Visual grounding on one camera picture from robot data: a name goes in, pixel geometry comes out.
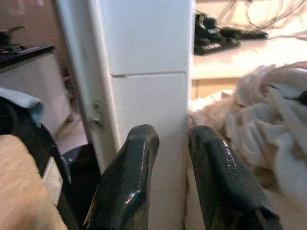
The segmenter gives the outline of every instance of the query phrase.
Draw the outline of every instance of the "crumpled white fabric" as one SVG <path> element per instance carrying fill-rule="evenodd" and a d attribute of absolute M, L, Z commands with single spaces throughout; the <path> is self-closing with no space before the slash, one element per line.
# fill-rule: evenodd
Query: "crumpled white fabric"
<path fill-rule="evenodd" d="M 307 106 L 297 99 L 307 90 L 307 62 L 261 66 L 240 79 L 231 98 L 194 112 L 229 138 L 254 170 L 271 172 L 279 190 L 307 210 Z"/>

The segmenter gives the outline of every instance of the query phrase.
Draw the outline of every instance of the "label sticker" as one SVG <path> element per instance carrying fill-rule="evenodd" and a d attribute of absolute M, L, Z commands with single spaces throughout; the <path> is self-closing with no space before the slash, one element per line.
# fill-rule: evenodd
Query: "label sticker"
<path fill-rule="evenodd" d="M 63 178 L 53 157 L 50 157 L 48 160 L 48 164 L 43 175 L 43 181 L 50 191 L 53 203 L 57 206 L 63 185 Z"/>

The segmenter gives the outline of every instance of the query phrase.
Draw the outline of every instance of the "black countertop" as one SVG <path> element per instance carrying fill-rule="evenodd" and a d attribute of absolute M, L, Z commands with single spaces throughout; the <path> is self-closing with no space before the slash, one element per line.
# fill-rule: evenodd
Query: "black countertop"
<path fill-rule="evenodd" d="M 29 47 L 19 54 L 0 54 L 0 69 L 54 50 L 54 46 Z"/>

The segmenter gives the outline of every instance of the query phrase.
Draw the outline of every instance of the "blue cloth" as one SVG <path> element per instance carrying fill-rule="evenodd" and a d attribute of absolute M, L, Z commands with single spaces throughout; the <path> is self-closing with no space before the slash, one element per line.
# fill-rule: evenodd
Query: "blue cloth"
<path fill-rule="evenodd" d="M 38 127 L 40 127 L 40 121 L 44 111 L 44 105 L 40 99 L 23 92 L 8 90 L 2 87 L 0 87 L 0 97 L 14 103 L 21 108 L 28 109 L 32 120 Z"/>

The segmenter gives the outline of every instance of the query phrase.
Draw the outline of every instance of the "black pot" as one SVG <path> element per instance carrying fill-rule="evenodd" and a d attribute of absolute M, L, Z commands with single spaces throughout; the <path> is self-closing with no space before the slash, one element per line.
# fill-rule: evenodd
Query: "black pot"
<path fill-rule="evenodd" d="M 19 25 L 15 26 L 9 30 L 0 31 L 0 46 L 7 46 L 11 44 L 12 33 L 16 30 L 24 29 L 26 26 Z"/>

